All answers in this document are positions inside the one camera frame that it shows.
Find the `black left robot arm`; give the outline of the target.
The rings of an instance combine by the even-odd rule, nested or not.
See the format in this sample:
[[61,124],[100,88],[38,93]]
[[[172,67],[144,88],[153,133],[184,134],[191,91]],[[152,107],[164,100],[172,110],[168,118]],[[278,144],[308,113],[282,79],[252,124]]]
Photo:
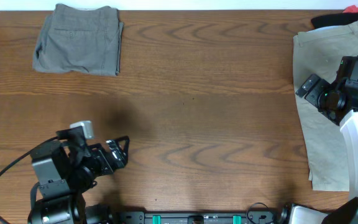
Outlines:
[[57,131],[57,139],[32,150],[40,200],[32,198],[29,223],[117,223],[108,205],[86,206],[83,193],[96,178],[111,175],[128,162],[130,139],[123,136],[88,145],[81,127]]

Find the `grey shorts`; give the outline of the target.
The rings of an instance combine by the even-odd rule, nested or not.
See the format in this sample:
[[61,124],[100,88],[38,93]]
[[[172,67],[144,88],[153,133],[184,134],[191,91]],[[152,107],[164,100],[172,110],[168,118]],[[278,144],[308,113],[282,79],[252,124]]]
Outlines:
[[115,77],[120,72],[123,28],[116,8],[81,10],[57,4],[37,38],[32,68]]

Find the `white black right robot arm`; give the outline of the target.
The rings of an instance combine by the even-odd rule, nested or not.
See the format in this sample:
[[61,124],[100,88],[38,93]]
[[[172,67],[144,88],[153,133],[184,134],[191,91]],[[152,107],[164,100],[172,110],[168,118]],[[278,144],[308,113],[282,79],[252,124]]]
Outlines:
[[358,80],[343,77],[328,83],[312,74],[296,95],[315,106],[343,135],[349,169],[349,201],[331,213],[291,205],[287,223],[358,223]]

